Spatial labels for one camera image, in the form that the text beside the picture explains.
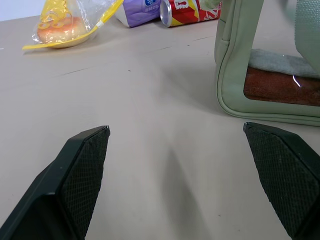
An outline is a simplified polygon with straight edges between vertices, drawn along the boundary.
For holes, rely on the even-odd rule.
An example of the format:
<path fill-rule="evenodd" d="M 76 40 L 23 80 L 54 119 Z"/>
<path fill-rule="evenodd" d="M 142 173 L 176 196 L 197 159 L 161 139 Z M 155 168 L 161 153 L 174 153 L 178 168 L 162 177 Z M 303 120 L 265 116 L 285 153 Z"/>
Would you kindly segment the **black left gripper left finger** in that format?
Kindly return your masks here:
<path fill-rule="evenodd" d="M 0 227 L 0 240 L 85 240 L 110 134 L 103 125 L 69 138 Z"/>

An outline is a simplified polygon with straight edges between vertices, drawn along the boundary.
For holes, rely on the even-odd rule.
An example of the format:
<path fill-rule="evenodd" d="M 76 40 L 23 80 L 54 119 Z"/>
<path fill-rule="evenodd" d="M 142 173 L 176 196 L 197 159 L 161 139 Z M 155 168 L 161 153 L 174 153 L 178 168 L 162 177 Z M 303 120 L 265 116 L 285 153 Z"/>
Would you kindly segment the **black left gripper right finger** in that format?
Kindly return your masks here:
<path fill-rule="evenodd" d="M 243 126 L 262 188 L 292 240 L 320 240 L 320 155 L 299 135 Z"/>

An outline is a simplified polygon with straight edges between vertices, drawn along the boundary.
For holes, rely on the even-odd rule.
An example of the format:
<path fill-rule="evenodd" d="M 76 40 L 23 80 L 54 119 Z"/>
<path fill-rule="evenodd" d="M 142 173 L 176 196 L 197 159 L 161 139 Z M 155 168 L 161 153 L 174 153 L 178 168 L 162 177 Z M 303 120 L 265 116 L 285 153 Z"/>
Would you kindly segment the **pale green transparent pouch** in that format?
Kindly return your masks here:
<path fill-rule="evenodd" d="M 214 48 L 217 99 L 226 113 L 320 127 L 320 106 L 245 97 L 253 49 L 301 57 L 320 75 L 320 0 L 223 0 Z"/>

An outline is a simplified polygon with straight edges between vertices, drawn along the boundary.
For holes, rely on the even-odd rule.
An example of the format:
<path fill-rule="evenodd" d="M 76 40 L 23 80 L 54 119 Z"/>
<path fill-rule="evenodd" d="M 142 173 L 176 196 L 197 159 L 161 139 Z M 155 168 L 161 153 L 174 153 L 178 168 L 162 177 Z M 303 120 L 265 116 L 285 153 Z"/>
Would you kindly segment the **yellow bagged bread snack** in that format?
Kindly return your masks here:
<path fill-rule="evenodd" d="M 23 50 L 63 49 L 95 36 L 124 0 L 45 0 L 32 34 L 33 44 Z"/>

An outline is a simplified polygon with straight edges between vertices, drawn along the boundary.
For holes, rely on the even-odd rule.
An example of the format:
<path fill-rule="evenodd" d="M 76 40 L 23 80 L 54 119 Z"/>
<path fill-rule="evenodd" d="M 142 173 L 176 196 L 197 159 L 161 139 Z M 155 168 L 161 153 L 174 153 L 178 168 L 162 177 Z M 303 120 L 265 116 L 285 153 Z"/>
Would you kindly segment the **rust brown folded cloth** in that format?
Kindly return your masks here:
<path fill-rule="evenodd" d="M 320 107 L 320 78 L 248 67 L 243 94 L 250 100 Z"/>

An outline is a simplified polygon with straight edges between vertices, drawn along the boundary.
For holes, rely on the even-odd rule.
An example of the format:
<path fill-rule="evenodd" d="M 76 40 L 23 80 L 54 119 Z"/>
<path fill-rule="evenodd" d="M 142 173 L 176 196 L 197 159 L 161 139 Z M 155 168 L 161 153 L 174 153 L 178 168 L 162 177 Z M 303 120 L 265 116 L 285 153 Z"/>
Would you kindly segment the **grey folded cloth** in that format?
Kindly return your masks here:
<path fill-rule="evenodd" d="M 302 57 L 283 55 L 263 49 L 252 49 L 248 66 L 267 72 L 320 79 L 320 75 Z"/>

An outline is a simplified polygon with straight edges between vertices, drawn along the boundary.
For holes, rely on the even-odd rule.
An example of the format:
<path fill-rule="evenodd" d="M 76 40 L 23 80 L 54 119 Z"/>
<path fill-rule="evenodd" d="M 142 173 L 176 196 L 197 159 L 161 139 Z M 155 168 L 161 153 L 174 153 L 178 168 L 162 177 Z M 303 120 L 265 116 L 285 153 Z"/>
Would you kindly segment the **round bread bun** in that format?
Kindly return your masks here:
<path fill-rule="evenodd" d="M 58 22 L 40 23 L 37 28 L 38 43 L 44 48 L 68 48 L 89 39 L 88 31 L 80 17 L 65 17 Z"/>

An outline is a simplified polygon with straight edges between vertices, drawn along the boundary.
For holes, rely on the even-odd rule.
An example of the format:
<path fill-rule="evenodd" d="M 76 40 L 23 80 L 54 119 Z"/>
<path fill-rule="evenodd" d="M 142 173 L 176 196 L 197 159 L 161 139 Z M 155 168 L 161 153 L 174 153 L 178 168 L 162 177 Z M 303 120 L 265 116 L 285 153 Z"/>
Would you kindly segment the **purple tissue pack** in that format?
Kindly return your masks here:
<path fill-rule="evenodd" d="M 124 0 L 115 17 L 126 27 L 134 28 L 160 17 L 161 0 Z"/>

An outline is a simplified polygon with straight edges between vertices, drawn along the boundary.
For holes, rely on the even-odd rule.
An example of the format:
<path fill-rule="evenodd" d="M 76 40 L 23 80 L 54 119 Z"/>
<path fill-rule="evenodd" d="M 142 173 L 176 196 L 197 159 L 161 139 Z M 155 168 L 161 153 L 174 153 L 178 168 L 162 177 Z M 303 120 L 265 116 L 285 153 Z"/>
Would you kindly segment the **red soda can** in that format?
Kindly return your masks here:
<path fill-rule="evenodd" d="M 159 14 L 170 28 L 220 18 L 222 0 L 161 0 Z"/>

